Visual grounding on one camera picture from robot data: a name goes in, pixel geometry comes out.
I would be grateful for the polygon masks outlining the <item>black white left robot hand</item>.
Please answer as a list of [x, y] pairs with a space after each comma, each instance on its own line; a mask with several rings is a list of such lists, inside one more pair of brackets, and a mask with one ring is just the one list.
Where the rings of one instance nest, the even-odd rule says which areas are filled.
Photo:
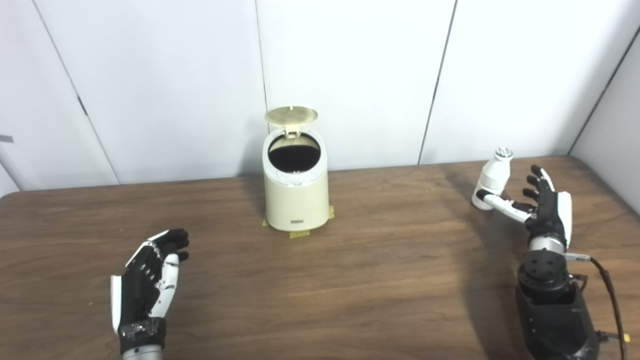
[[184, 228], [162, 231], [138, 246], [121, 275], [110, 276], [111, 323], [122, 360], [163, 359], [166, 316], [189, 244]]

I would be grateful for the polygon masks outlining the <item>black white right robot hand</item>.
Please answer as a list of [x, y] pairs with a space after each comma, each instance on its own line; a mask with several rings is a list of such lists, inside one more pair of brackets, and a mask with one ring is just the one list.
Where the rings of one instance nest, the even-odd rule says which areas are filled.
[[525, 187], [522, 194], [535, 203], [507, 200], [482, 187], [472, 199], [523, 224], [529, 232], [530, 251], [546, 250], [564, 255], [573, 231], [572, 196], [566, 191], [556, 191], [551, 176], [542, 167], [533, 164], [530, 169], [526, 182], [532, 187]]

